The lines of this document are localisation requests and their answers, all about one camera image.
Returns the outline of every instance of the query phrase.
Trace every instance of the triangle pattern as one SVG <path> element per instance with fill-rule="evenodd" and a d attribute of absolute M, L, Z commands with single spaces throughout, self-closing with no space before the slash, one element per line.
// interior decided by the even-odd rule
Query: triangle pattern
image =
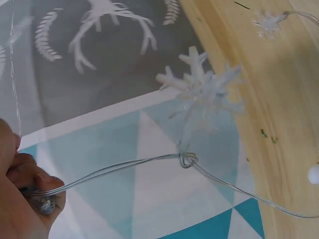
<path fill-rule="evenodd" d="M 232 209 L 161 239 L 227 239 Z"/>
<path fill-rule="evenodd" d="M 141 112 L 138 158 L 174 152 L 175 144 Z M 231 207 L 204 176 L 194 168 L 183 169 L 178 159 L 141 164 L 135 173 L 133 239 L 169 235 Z"/>
<path fill-rule="evenodd" d="M 175 143 L 178 143 L 182 137 L 183 124 L 181 117 L 169 119 L 169 116 L 176 112 L 179 103 L 178 100 L 172 100 L 145 109 L 145 112 Z M 197 154 L 199 163 L 207 171 L 231 184 L 236 184 L 239 153 L 236 124 L 228 112 L 220 112 L 215 118 L 215 126 L 218 130 L 211 134 L 204 131 L 195 132 L 192 136 L 190 151 Z M 233 190 L 213 181 L 211 183 L 233 204 Z"/>
<path fill-rule="evenodd" d="M 234 207 L 246 222 L 264 239 L 263 223 L 257 200 L 251 198 Z"/>
<path fill-rule="evenodd" d="M 260 235 L 233 209 L 228 239 L 262 239 Z"/>
<path fill-rule="evenodd" d="M 251 173 L 250 164 L 247 161 L 246 152 L 242 144 L 239 145 L 236 186 L 246 192 L 255 194 L 254 177 Z M 250 197 L 242 193 L 235 192 L 234 206 L 237 206 L 248 199 L 250 199 Z"/>
<path fill-rule="evenodd" d="M 140 113 L 132 112 L 48 140 L 52 159 L 67 182 L 137 157 Z M 123 238 L 132 238 L 135 168 L 75 188 Z"/>

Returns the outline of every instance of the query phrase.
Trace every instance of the wooden table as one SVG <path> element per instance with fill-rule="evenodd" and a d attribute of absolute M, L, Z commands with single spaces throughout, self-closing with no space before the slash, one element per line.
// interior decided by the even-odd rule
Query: wooden table
<path fill-rule="evenodd" d="M 216 72 L 223 72 L 226 62 L 243 66 L 245 84 L 231 87 L 230 100 L 246 103 L 247 115 L 236 122 L 257 193 L 294 212 L 319 214 L 319 185 L 307 176 L 319 154 L 319 28 L 290 15 L 269 40 L 260 38 L 252 23 L 261 9 L 319 17 L 319 1 L 239 0 L 250 9 L 232 0 L 180 2 Z M 319 219 L 294 218 L 263 203 L 260 208 L 266 238 L 319 238 Z"/>

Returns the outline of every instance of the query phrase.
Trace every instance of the fabric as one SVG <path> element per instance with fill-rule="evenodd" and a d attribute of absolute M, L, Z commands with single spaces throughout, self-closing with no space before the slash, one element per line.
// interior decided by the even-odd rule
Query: fabric
<path fill-rule="evenodd" d="M 13 34 L 26 17 L 33 21 L 11 56 L 13 7 Z M 183 128 L 169 116 L 177 92 L 159 92 L 155 77 L 169 65 L 181 78 L 189 66 L 179 54 L 190 46 L 203 52 L 177 0 L 0 0 L 0 29 L 0 117 L 19 132 L 18 105 L 21 150 L 48 173 L 70 183 L 176 152 Z M 209 172 L 254 192 L 231 115 L 221 112 L 216 126 L 195 133 L 190 150 Z M 50 238 L 259 239 L 257 209 L 177 159 L 161 160 L 68 190 Z"/>

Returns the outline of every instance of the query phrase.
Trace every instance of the white antler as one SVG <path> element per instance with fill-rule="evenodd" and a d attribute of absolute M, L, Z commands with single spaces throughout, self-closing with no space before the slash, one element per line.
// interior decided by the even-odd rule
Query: white antler
<path fill-rule="evenodd" d="M 88 0 L 91 4 L 91 10 L 87 11 L 82 19 L 82 25 L 80 30 L 75 35 L 73 40 L 69 45 L 69 51 L 74 52 L 75 66 L 80 73 L 83 73 L 82 64 L 95 70 L 96 68 L 85 58 L 81 50 L 81 38 L 84 34 L 95 24 L 96 30 L 101 31 L 100 17 L 109 14 L 115 25 L 120 25 L 118 16 L 128 17 L 135 19 L 141 25 L 144 38 L 141 48 L 141 54 L 144 54 L 148 48 L 149 43 L 151 43 L 152 48 L 157 50 L 157 43 L 152 31 L 149 27 L 154 26 L 153 22 L 146 17 L 142 17 L 134 14 L 128 10 L 128 7 L 119 2 L 111 2 L 111 0 Z"/>

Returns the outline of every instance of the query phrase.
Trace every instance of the snowflake light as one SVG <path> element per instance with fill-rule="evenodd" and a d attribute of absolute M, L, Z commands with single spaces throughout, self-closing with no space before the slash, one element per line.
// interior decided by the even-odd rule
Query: snowflake light
<path fill-rule="evenodd" d="M 161 89 L 173 87 L 181 92 L 177 97 L 183 104 L 172 117 L 185 113 L 180 151 L 187 152 L 191 134 L 200 128 L 211 131 L 213 118 L 219 110 L 242 112 L 242 104 L 230 104 L 226 100 L 227 84 L 237 79 L 241 71 L 239 66 L 230 68 L 227 65 L 222 75 L 215 75 L 212 71 L 205 72 L 202 63 L 206 60 L 207 53 L 199 55 L 195 46 L 189 48 L 189 56 L 180 55 L 179 58 L 190 65 L 191 74 L 185 73 L 183 79 L 178 79 L 167 66 L 166 74 L 158 74 L 156 80 L 163 84 Z"/>
<path fill-rule="evenodd" d="M 260 11 L 257 13 L 257 20 L 254 20 L 254 24 L 262 29 L 259 32 L 261 37 L 274 38 L 274 32 L 280 31 L 279 22 L 287 18 L 287 14 L 282 13 L 281 15 L 274 16 L 268 11 Z"/>

